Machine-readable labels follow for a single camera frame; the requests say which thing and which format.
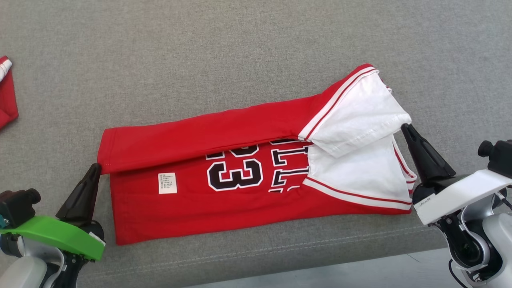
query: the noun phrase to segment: gray couch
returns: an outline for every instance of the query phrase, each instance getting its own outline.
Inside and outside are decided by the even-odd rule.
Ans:
[[[511,13],[505,0],[2,0],[20,117],[0,131],[0,189],[36,188],[37,212],[53,215],[105,128],[313,95],[363,63],[456,171],[484,168],[479,143],[512,134]],[[116,246],[105,176],[95,215],[108,246],[80,287],[180,287],[444,246],[414,214]],[[12,261],[1,255],[0,271]]]

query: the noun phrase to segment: black and white lettering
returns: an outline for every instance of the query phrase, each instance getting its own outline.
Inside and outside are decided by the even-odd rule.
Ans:
[[[286,166],[288,164],[288,162],[285,159],[282,159],[281,156],[294,154],[308,154],[308,148],[309,146],[288,150],[272,149],[272,162],[274,163],[274,167]]]
[[[219,153],[213,153],[213,154],[206,155],[206,160],[222,159],[222,158],[224,158],[224,152],[219,152]]]
[[[282,193],[283,192],[283,188],[269,189],[268,191],[270,193]]]
[[[248,171],[249,176],[244,176],[243,172]],[[223,179],[222,176],[229,175],[229,179]],[[263,181],[263,171],[261,163],[256,159],[244,160],[244,169],[227,170],[226,162],[215,162],[208,168],[208,185],[215,191],[234,190],[237,188],[247,188],[258,186]]]
[[[299,185],[296,185],[296,186],[290,186],[288,187],[288,189],[286,189],[286,191],[290,191],[292,189],[295,189],[295,188],[299,188],[300,186]]]
[[[309,167],[302,168],[302,169],[293,169],[293,170],[283,170],[283,169],[275,170],[274,177],[272,178],[272,187],[286,185],[286,179],[283,179],[283,177],[290,176],[290,175],[308,174],[308,173],[309,173]]]
[[[249,146],[249,147],[242,147],[238,149],[229,150],[231,154],[233,154],[234,157],[247,157],[252,156],[258,152],[260,148],[258,145]]]

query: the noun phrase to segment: folded fabric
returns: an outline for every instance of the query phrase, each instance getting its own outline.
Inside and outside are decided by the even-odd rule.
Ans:
[[[409,213],[416,175],[393,133],[410,122],[366,64],[315,96],[107,129],[116,241]]]
[[[18,118],[11,66],[7,56],[0,57],[0,129]]]

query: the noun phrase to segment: care label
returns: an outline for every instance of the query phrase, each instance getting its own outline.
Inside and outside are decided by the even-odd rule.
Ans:
[[[176,173],[158,174],[158,194],[178,193],[176,186]]]

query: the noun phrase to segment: cable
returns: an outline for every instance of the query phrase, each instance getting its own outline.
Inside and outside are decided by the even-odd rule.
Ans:
[[[455,279],[455,281],[457,281],[457,283],[459,283],[462,287],[464,288],[469,288],[468,286],[464,285],[464,283],[462,283],[459,278],[457,278],[457,276],[455,276],[455,273],[453,273],[453,270],[452,270],[452,262],[453,262],[453,259],[450,259],[448,261],[448,270],[450,270],[450,274],[452,275],[453,279]]]
[[[503,199],[502,201],[503,201],[503,203],[505,203],[505,205],[507,205],[512,210],[512,204],[510,204],[510,202],[508,202],[507,199]]]
[[[498,198],[500,198],[500,200],[505,204],[507,205],[507,207],[509,207],[511,210],[512,210],[512,204],[510,204],[510,202],[507,200],[507,198],[505,198],[505,196],[503,196],[503,194],[501,194],[501,190],[496,192],[495,193],[496,196],[498,196]]]

